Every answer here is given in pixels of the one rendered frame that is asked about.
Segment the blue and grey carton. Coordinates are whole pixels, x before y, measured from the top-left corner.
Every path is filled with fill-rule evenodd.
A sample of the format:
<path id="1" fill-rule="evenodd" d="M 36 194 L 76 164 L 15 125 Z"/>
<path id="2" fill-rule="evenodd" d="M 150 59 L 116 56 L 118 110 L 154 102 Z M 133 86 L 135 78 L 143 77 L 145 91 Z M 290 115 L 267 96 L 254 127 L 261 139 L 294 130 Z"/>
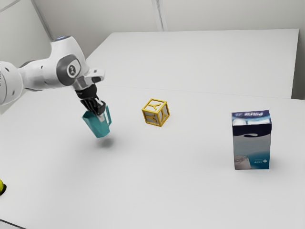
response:
<path id="1" fill-rule="evenodd" d="M 232 113 L 234 168 L 269 169 L 272 120 L 268 110 Z"/>

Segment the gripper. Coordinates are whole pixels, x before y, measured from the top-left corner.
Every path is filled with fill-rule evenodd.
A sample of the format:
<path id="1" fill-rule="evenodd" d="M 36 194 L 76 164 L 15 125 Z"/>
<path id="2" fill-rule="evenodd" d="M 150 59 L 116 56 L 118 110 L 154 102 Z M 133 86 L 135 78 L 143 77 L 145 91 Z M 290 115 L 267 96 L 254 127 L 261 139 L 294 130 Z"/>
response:
<path id="1" fill-rule="evenodd" d="M 106 103 L 104 101 L 99 100 L 97 96 L 97 87 L 90 86 L 83 90 L 75 91 L 77 96 L 80 98 L 81 103 L 88 111 L 93 111 L 97 116 L 100 122 L 105 120 L 104 112 L 106 109 Z"/>

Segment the teal faceted mug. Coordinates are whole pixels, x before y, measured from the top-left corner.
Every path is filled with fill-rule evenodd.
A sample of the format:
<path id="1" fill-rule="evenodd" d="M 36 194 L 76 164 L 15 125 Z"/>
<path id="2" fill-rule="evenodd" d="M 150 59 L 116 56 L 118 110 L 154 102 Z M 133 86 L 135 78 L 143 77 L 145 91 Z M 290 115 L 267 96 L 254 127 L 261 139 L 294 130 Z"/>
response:
<path id="1" fill-rule="evenodd" d="M 106 106 L 105 111 L 101 115 L 95 115 L 90 111 L 86 111 L 82 119 L 97 138 L 105 137 L 110 133 L 112 119 L 108 106 Z"/>

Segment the yellow letter block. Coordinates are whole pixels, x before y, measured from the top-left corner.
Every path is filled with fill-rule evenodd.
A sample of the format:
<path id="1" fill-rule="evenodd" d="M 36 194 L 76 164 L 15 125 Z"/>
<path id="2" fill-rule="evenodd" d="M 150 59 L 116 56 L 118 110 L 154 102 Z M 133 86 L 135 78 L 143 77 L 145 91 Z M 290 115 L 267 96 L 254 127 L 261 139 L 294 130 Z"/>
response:
<path id="1" fill-rule="evenodd" d="M 168 103 L 165 100 L 151 98 L 142 108 L 142 114 L 147 124 L 162 127 L 170 116 Z"/>

